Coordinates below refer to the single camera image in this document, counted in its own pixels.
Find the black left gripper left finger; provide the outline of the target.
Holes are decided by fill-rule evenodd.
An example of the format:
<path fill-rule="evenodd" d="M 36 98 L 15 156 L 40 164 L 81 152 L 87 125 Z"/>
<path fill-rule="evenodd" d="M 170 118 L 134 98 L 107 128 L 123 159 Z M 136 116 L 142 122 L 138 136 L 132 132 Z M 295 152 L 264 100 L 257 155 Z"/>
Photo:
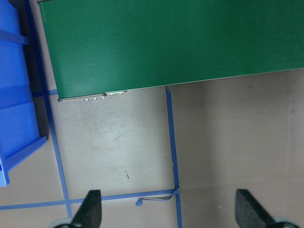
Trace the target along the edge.
<path fill-rule="evenodd" d="M 102 202 L 100 190 L 90 190 L 73 217 L 72 228 L 99 228 L 102 220 Z"/>

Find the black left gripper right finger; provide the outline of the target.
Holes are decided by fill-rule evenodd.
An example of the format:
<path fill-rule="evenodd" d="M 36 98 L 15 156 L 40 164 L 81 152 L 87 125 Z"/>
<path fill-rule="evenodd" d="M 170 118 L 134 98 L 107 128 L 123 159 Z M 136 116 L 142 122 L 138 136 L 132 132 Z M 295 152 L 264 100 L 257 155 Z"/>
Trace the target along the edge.
<path fill-rule="evenodd" d="M 268 228 L 276 224 L 273 217 L 246 189 L 237 189 L 235 219 L 239 228 Z"/>

